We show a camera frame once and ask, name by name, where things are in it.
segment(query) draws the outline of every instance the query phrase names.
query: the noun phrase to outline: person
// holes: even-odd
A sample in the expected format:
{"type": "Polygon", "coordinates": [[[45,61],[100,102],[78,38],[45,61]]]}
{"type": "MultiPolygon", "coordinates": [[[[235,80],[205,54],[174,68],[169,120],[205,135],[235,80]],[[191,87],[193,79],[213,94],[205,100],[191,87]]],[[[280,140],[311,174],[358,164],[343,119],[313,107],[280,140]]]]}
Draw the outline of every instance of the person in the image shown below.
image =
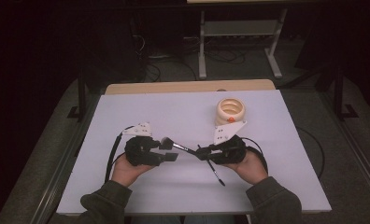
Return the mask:
{"type": "MultiPolygon", "coordinates": [[[[302,206],[298,197],[279,185],[274,177],[268,176],[255,153],[247,151],[240,163],[224,166],[252,185],[246,194],[258,223],[302,223],[302,206]]],[[[81,198],[80,202],[87,211],[78,217],[77,223],[124,223],[124,208],[132,193],[128,187],[152,168],[148,165],[133,166],[122,154],[115,162],[111,179],[98,191],[81,198]]],[[[180,223],[179,217],[171,217],[169,221],[167,219],[164,223],[180,223]]]]}

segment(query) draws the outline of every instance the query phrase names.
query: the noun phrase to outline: black pen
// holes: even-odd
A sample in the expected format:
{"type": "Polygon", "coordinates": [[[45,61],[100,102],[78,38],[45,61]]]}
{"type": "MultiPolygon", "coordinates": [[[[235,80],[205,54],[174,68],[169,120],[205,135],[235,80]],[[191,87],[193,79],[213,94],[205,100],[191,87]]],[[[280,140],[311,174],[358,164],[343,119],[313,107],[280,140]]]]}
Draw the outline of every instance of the black pen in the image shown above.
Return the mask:
{"type": "Polygon", "coordinates": [[[207,163],[208,165],[211,167],[211,170],[214,172],[215,176],[218,178],[218,180],[220,181],[220,183],[225,186],[225,183],[223,183],[223,181],[220,179],[220,177],[218,176],[217,172],[215,171],[214,167],[212,166],[211,162],[209,160],[207,160],[207,163]]]}

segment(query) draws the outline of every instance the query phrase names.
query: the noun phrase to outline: forearm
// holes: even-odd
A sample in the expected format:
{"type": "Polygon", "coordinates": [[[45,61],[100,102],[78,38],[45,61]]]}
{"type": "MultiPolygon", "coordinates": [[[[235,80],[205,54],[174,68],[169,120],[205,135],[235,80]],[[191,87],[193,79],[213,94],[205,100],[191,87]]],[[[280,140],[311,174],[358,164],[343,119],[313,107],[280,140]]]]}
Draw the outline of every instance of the forearm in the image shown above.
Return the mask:
{"type": "Polygon", "coordinates": [[[259,223],[302,223],[302,205],[298,197],[273,177],[267,177],[247,190],[259,223]]]}
{"type": "Polygon", "coordinates": [[[87,211],[79,216],[77,223],[123,223],[124,207],[131,193],[114,181],[106,182],[98,191],[81,198],[87,211]]]}

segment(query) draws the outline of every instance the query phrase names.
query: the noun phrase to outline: sleeve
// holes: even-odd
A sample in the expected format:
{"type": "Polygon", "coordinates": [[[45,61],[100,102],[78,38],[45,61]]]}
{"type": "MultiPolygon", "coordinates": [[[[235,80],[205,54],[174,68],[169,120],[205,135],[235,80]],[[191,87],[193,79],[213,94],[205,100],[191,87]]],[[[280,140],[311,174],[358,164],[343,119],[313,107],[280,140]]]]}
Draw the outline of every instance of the sleeve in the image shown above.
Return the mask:
{"type": "Polygon", "coordinates": [[[130,189],[109,180],[93,194],[83,195],[80,203],[87,211],[76,223],[124,223],[124,207],[131,193],[130,189]]]}
{"type": "Polygon", "coordinates": [[[269,176],[247,190],[259,223],[302,223],[299,198],[269,176]]]}

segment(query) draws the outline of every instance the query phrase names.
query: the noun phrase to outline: white tabletop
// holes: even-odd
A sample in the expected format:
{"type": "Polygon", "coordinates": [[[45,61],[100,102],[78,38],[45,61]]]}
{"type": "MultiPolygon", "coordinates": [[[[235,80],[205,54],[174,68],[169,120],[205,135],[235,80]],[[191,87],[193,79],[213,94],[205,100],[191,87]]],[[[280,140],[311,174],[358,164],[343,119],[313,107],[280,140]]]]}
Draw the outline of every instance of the white tabletop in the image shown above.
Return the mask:
{"type": "MultiPolygon", "coordinates": [[[[216,104],[226,97],[246,105],[248,124],[238,135],[261,146],[269,174],[299,197],[304,211],[330,211],[279,91],[207,91],[102,96],[57,212],[85,211],[79,200],[103,185],[110,150],[122,130],[147,121],[156,140],[168,136],[185,147],[206,147],[213,141],[216,104]]],[[[130,138],[123,136],[118,155],[130,138]]],[[[245,193],[250,185],[236,173],[215,165],[224,187],[205,161],[175,152],[179,153],[177,161],[162,163],[130,187],[134,192],[127,214],[241,214],[252,210],[245,193]]]]}

